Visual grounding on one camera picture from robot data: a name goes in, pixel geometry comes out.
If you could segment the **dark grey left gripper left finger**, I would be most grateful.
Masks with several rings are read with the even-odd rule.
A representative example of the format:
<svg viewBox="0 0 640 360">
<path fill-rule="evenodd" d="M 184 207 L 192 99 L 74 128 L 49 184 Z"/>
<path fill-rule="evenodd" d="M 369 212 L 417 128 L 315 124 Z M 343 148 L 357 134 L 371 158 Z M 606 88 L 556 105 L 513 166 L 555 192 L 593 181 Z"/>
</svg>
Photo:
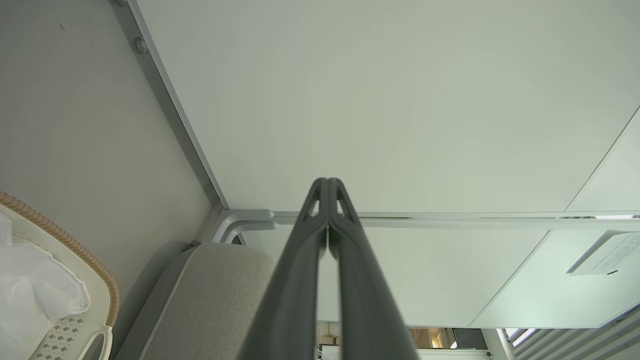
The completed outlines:
<svg viewBox="0 0 640 360">
<path fill-rule="evenodd" d="M 329 223 L 329 180 L 314 180 L 238 360 L 314 360 L 318 270 Z"/>
</svg>

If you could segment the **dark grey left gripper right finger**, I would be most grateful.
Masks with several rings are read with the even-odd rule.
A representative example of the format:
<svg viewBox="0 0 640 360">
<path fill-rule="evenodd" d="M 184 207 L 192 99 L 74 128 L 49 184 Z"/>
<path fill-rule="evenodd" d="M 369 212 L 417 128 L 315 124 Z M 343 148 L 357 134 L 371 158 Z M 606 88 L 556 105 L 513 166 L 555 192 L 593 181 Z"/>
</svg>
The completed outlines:
<svg viewBox="0 0 640 360">
<path fill-rule="evenodd" d="M 338 264 L 342 360 L 418 360 L 345 185 L 328 181 L 328 248 Z"/>
</svg>

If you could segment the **grey upholstered seat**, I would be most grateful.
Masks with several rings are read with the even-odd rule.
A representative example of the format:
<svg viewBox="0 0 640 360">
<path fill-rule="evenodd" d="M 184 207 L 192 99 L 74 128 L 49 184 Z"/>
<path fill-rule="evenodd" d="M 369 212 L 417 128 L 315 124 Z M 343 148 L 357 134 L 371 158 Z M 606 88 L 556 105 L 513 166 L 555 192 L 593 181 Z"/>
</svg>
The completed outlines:
<svg viewBox="0 0 640 360">
<path fill-rule="evenodd" d="M 204 243 L 162 272 L 114 360 L 236 360 L 274 272 L 272 256 Z"/>
</svg>

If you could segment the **white cloth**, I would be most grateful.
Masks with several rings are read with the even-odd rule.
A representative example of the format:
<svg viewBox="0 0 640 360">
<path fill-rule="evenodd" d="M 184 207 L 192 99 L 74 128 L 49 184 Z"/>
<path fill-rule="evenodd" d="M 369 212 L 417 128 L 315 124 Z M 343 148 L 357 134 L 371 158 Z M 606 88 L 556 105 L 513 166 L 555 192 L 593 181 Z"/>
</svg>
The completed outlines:
<svg viewBox="0 0 640 360">
<path fill-rule="evenodd" d="M 48 251 L 13 235 L 0 213 L 0 360 L 29 360 L 57 321 L 89 310 L 90 296 Z"/>
</svg>

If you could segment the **white basket with wicker rim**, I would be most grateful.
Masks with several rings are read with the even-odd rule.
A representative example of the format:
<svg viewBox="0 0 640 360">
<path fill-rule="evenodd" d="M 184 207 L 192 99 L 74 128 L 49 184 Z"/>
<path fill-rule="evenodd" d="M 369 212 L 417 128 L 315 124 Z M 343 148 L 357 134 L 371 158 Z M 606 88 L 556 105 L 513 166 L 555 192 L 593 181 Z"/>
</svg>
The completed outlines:
<svg viewBox="0 0 640 360">
<path fill-rule="evenodd" d="M 117 281 L 107 268 L 67 231 L 18 198 L 0 191 L 0 214 L 13 224 L 13 240 L 29 240 L 52 255 L 86 285 L 87 312 L 63 317 L 46 333 L 29 360 L 109 360 L 120 308 Z"/>
</svg>

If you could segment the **grey slatted panel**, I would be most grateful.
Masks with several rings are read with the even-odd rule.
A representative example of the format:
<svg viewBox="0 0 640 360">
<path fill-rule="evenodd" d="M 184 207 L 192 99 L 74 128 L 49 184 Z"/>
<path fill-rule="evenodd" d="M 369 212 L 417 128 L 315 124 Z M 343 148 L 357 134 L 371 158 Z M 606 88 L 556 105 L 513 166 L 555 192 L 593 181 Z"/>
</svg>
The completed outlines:
<svg viewBox="0 0 640 360">
<path fill-rule="evenodd" d="M 640 360 L 640 304 L 599 328 L 519 329 L 515 360 Z"/>
</svg>

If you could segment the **white paper notice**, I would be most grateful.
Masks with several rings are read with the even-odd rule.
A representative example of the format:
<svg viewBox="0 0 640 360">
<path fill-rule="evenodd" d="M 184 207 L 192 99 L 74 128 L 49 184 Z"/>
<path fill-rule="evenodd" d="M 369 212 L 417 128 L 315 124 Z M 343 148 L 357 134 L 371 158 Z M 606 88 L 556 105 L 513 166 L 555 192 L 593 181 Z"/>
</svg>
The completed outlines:
<svg viewBox="0 0 640 360">
<path fill-rule="evenodd" d="M 640 263 L 640 231 L 608 230 L 572 265 L 570 276 L 611 275 Z"/>
</svg>

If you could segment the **grey aluminium partition post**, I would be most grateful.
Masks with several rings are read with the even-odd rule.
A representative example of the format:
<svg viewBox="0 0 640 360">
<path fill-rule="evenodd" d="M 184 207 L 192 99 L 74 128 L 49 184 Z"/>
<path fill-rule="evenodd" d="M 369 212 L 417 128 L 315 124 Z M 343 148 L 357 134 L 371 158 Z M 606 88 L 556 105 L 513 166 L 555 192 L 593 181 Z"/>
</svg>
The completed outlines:
<svg viewBox="0 0 640 360">
<path fill-rule="evenodd" d="M 598 219 L 568 213 L 370 213 L 359 221 L 368 228 L 640 231 L 640 218 Z"/>
</svg>

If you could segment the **grey aluminium partition bottom rail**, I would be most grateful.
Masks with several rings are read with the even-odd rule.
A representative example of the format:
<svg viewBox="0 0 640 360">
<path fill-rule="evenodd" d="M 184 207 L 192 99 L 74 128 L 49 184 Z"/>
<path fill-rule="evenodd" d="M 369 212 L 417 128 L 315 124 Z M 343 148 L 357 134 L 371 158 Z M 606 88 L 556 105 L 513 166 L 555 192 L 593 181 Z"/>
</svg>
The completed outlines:
<svg viewBox="0 0 640 360">
<path fill-rule="evenodd" d="M 169 101 L 167 101 L 167 103 L 170 103 L 170 114 L 175 113 L 174 117 L 179 120 L 178 139 L 185 144 L 182 149 L 183 151 L 185 151 L 187 159 L 195 165 L 196 174 L 206 178 L 206 189 L 211 188 L 212 192 L 215 193 L 215 196 L 217 196 L 222 207 L 228 210 L 230 208 L 230 205 L 226 197 L 224 196 L 220 185 L 217 182 L 208 159 L 204 154 L 204 151 L 202 150 L 201 144 L 195 136 L 194 129 L 189 122 L 189 118 L 185 112 L 183 105 L 181 104 L 181 101 L 179 100 L 174 85 L 171 83 L 169 73 L 167 73 L 167 69 L 163 64 L 162 59 L 160 58 L 158 48 L 154 43 L 153 36 L 151 35 L 150 29 L 142 14 L 140 1 L 141 0 L 128 0 L 128 6 L 130 7 L 130 10 L 135 18 L 135 22 L 141 34 L 141 38 L 146 44 L 148 52 L 147 57 L 153 62 L 153 67 L 155 68 L 154 73 L 157 73 L 157 76 L 161 79 L 161 87 L 170 99 Z"/>
</svg>

